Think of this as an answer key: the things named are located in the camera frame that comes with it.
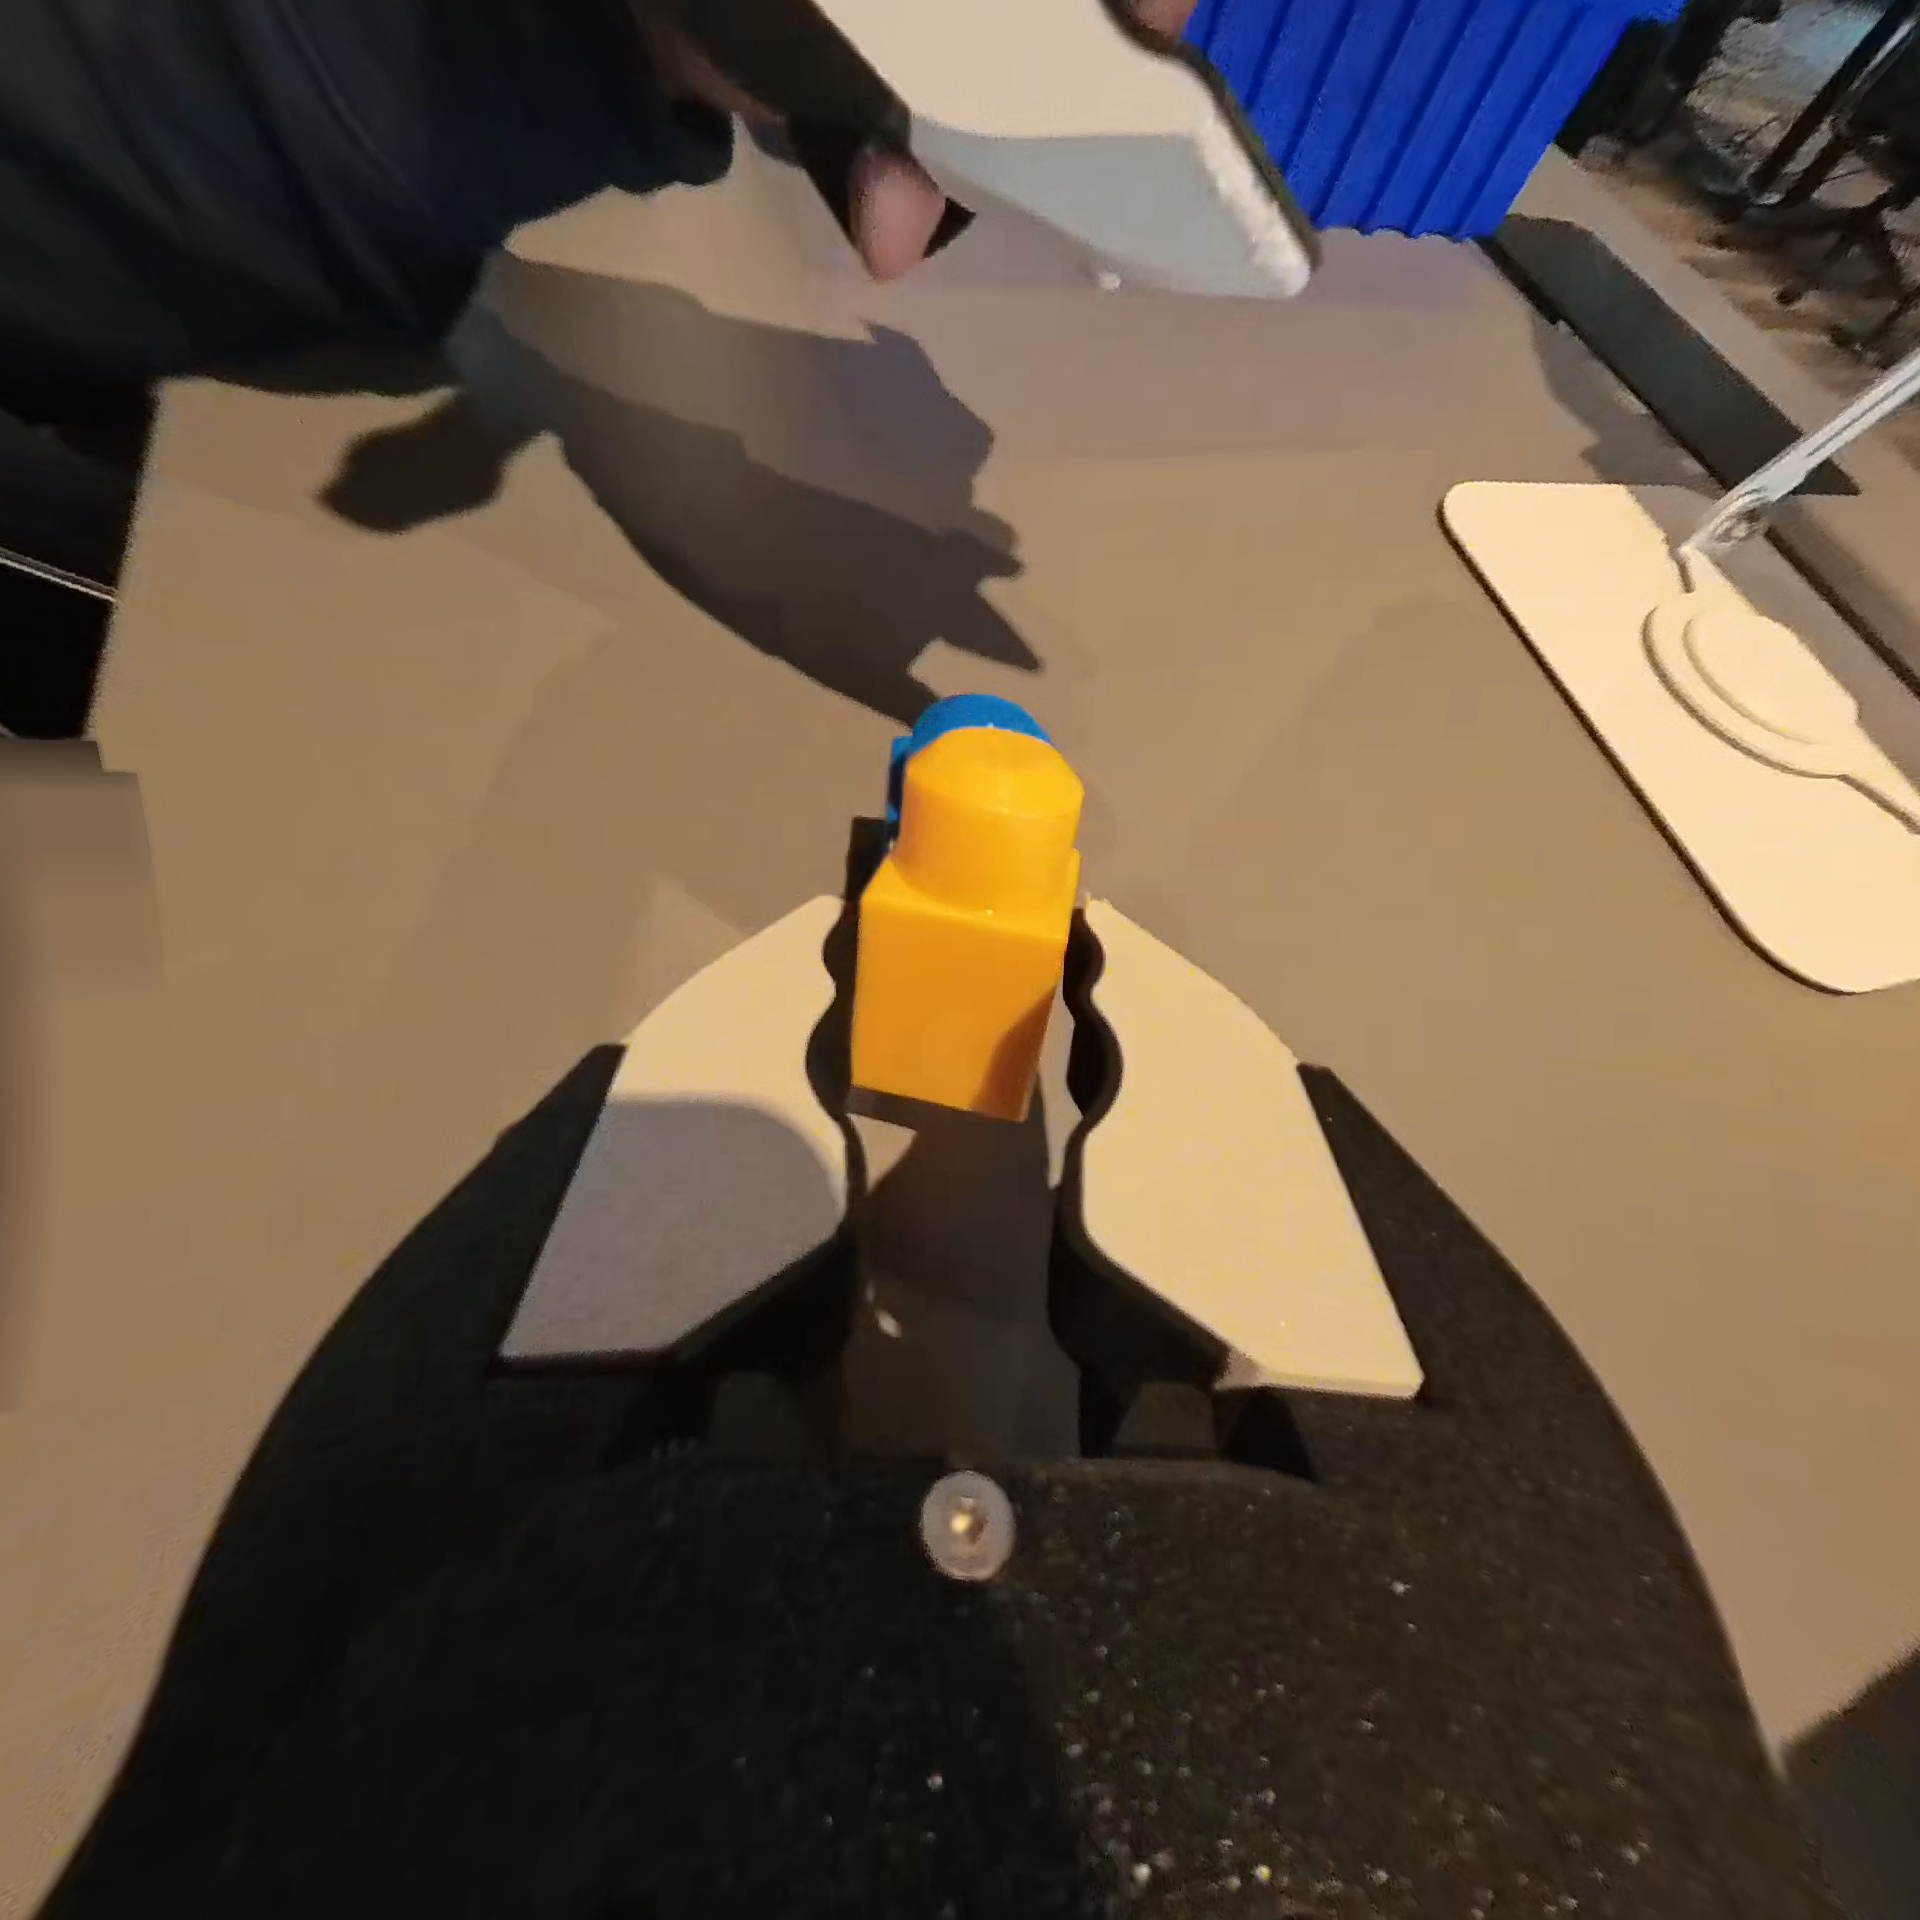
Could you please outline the person's left hand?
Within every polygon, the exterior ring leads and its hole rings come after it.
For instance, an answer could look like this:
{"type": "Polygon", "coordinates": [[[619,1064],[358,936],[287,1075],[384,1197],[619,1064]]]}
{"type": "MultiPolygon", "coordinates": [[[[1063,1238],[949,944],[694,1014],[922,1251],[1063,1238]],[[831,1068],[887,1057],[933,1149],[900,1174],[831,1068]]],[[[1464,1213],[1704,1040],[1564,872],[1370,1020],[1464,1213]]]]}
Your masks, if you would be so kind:
{"type": "Polygon", "coordinates": [[[629,3],[626,11],[663,96],[675,108],[733,118],[795,160],[872,279],[899,279],[970,225],[972,213],[956,207],[896,142],[795,123],[715,64],[667,4],[629,3]]]}

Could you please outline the blue one-stud building block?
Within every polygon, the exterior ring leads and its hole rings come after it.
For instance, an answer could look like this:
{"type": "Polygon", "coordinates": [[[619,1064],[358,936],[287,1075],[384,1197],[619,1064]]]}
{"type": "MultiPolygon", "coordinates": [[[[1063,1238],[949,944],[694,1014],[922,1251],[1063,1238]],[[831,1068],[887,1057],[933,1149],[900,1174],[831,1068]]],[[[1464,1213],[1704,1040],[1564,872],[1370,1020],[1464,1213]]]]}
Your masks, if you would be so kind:
{"type": "Polygon", "coordinates": [[[1044,727],[1010,699],[990,692],[958,692],[935,699],[908,732],[896,736],[888,749],[883,809],[888,839],[896,839],[900,830],[906,765],[942,736],[972,728],[1007,732],[1050,743],[1044,727]]]}

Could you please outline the white sign stand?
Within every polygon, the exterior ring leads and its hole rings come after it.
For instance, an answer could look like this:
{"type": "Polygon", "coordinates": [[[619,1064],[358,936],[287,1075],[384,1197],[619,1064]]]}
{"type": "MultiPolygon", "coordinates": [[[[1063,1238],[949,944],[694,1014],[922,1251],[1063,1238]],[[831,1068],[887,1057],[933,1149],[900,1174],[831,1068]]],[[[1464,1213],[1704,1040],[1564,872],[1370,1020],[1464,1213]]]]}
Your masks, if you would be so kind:
{"type": "Polygon", "coordinates": [[[1909,352],[1712,505],[1523,481],[1462,481],[1440,505],[1719,911],[1836,993],[1918,979],[1916,668],[1762,537],[1816,465],[1912,397],[1909,352]]]}

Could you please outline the person's dark jacket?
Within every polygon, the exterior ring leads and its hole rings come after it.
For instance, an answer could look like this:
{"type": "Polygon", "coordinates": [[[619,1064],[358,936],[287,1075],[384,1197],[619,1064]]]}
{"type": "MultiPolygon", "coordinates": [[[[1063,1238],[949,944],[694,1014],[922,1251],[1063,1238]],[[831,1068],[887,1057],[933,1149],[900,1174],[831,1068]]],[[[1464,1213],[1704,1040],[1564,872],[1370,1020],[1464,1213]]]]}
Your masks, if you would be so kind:
{"type": "Polygon", "coordinates": [[[2,422],[2,725],[6,736],[90,732],[127,558],[152,396],[80,397],[74,417],[2,422]]]}

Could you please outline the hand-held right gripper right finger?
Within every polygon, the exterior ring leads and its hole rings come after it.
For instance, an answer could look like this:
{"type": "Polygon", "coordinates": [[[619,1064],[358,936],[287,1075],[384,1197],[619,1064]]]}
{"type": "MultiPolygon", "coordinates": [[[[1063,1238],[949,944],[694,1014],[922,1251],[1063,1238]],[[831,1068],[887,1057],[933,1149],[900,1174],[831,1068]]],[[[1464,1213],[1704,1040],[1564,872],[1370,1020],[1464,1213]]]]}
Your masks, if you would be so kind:
{"type": "Polygon", "coordinates": [[[1061,1344],[1117,1387],[1414,1399],[1423,1366],[1296,1053],[1108,900],[1079,911],[1063,993],[1061,1344]]]}

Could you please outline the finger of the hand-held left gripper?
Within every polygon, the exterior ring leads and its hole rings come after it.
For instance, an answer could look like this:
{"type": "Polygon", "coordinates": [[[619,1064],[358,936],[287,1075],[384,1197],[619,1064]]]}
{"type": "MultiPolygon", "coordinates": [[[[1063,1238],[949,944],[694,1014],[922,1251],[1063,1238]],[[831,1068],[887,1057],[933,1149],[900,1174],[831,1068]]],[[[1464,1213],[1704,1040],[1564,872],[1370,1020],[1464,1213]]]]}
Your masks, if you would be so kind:
{"type": "Polygon", "coordinates": [[[1004,207],[1126,280],[1291,300],[1312,222],[1228,83],[1101,3],[824,3],[902,111],[896,139],[972,209],[1004,207]]]}

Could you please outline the yellow one-stud building block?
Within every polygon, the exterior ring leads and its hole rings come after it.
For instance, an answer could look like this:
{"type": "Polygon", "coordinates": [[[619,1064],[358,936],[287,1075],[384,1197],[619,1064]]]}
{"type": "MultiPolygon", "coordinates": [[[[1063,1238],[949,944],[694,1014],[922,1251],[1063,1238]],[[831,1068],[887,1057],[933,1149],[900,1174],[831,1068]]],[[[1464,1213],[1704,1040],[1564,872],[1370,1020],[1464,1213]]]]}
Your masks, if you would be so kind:
{"type": "Polygon", "coordinates": [[[851,1083],[1019,1123],[1080,884],[1086,787],[1050,740],[952,732],[902,772],[902,817],[854,909],[851,1083]]]}

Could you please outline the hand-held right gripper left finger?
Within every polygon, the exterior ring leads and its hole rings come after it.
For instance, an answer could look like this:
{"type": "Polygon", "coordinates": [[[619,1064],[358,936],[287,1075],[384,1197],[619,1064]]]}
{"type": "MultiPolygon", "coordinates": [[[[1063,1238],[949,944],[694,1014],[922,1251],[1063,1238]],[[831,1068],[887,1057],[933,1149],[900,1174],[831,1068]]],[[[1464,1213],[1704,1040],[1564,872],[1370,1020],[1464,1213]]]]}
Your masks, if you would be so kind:
{"type": "Polygon", "coordinates": [[[839,1235],[853,1149],[827,945],[844,909],[791,908],[630,1029],[500,1359],[663,1358],[839,1235]]]}

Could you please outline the large blue plastic bin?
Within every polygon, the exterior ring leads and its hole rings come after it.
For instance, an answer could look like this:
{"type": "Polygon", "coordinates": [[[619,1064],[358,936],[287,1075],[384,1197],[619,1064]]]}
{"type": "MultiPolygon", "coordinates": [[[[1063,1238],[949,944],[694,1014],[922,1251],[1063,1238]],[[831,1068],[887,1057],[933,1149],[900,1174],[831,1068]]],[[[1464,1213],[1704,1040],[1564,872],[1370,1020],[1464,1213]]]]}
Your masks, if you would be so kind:
{"type": "Polygon", "coordinates": [[[1450,240],[1499,225],[1578,103],[1680,3],[1202,3],[1228,83],[1315,228],[1450,240]]]}

